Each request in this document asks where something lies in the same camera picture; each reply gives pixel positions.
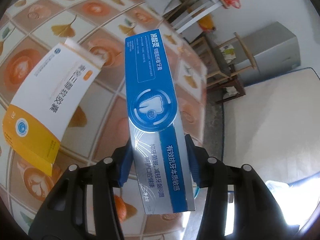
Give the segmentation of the yellow plastic bag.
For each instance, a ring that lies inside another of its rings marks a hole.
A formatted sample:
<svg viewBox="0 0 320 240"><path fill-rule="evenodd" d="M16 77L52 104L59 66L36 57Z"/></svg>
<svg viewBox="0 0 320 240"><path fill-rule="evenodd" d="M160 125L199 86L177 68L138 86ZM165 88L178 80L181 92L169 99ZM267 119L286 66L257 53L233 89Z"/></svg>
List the yellow plastic bag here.
<svg viewBox="0 0 320 240"><path fill-rule="evenodd" d="M209 32L215 30L214 21L210 14L203 16L197 23L203 31Z"/></svg>

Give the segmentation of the white yellow medicine box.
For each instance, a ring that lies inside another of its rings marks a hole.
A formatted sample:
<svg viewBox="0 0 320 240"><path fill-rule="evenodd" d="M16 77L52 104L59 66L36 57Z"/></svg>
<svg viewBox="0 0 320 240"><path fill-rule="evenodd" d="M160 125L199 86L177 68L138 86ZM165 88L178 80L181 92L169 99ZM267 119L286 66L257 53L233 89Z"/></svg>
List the white yellow medicine box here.
<svg viewBox="0 0 320 240"><path fill-rule="evenodd" d="M68 38L33 68L2 121L7 144L51 176L70 120L105 61Z"/></svg>

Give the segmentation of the grey refrigerator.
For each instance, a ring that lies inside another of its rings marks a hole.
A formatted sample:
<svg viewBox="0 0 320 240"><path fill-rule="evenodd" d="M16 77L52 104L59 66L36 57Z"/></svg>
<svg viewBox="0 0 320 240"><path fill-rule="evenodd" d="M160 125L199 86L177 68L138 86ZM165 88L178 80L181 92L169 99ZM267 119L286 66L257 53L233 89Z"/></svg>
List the grey refrigerator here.
<svg viewBox="0 0 320 240"><path fill-rule="evenodd" d="M254 56L257 68L239 74L245 86L290 72L300 66L300 48L294 33L273 22L241 38Z"/></svg>

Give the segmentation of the white side table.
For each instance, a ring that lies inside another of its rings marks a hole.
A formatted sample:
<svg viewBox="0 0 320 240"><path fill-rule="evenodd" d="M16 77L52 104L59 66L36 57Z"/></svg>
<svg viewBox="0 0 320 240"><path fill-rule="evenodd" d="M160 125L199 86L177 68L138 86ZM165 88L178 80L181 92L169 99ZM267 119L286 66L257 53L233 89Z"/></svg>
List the white side table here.
<svg viewBox="0 0 320 240"><path fill-rule="evenodd" d="M178 32L187 30L198 20L211 14L219 7L228 6L223 0L179 0L181 2L175 9L166 13L164 18Z"/></svg>

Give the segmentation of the blue toothpaste box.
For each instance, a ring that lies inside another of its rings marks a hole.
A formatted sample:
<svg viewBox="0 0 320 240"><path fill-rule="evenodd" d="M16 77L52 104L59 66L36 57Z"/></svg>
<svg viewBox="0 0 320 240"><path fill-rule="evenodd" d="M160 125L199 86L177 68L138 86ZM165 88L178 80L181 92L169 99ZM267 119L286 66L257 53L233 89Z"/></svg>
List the blue toothpaste box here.
<svg viewBox="0 0 320 240"><path fill-rule="evenodd" d="M187 146L159 29L125 39L125 86L133 159L145 213L194 211Z"/></svg>

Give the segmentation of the patterned tablecloth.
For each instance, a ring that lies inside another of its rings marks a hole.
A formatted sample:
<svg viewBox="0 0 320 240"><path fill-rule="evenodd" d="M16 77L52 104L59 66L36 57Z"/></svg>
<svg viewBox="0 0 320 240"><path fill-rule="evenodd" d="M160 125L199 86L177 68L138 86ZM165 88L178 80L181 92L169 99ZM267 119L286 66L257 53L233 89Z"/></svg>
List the patterned tablecloth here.
<svg viewBox="0 0 320 240"><path fill-rule="evenodd" d="M184 132L203 144L206 68L193 49L144 0L1 0L1 115L35 65L72 38L106 60L68 125L48 176L1 139L2 211L27 233L61 174L96 164L129 138L125 38L152 29L163 36Z"/></svg>

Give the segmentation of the dark wooden stool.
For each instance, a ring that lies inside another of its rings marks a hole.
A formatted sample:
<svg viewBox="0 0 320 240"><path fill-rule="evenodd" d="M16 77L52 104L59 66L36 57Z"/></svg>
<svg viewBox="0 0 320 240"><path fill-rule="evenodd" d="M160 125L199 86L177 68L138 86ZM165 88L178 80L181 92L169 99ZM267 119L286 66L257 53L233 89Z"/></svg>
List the dark wooden stool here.
<svg viewBox="0 0 320 240"><path fill-rule="evenodd" d="M226 97L217 101L216 104L222 104L246 95L244 85L237 78L230 79L229 81L218 85L217 89L222 89L225 92Z"/></svg>

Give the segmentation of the white mattress blue trim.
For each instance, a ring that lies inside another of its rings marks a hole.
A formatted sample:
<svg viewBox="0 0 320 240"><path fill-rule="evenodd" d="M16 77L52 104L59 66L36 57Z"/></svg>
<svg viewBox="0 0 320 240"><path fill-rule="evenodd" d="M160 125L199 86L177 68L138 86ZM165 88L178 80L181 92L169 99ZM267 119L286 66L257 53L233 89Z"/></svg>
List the white mattress blue trim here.
<svg viewBox="0 0 320 240"><path fill-rule="evenodd" d="M294 183L319 172L319 77L300 69L246 87L224 103L223 162L264 180Z"/></svg>

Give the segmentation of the orange peel piece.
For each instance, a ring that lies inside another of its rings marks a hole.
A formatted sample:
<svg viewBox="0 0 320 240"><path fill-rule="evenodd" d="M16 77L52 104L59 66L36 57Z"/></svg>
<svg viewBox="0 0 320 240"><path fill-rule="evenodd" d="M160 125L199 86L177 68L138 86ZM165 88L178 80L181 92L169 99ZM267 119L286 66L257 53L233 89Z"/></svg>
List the orange peel piece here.
<svg viewBox="0 0 320 240"><path fill-rule="evenodd" d="M126 216L127 216L126 205L125 205L124 201L122 200L122 198L120 198L117 195L114 195L114 202L116 205L116 211L117 211L119 221L122 223L126 219Z"/></svg>

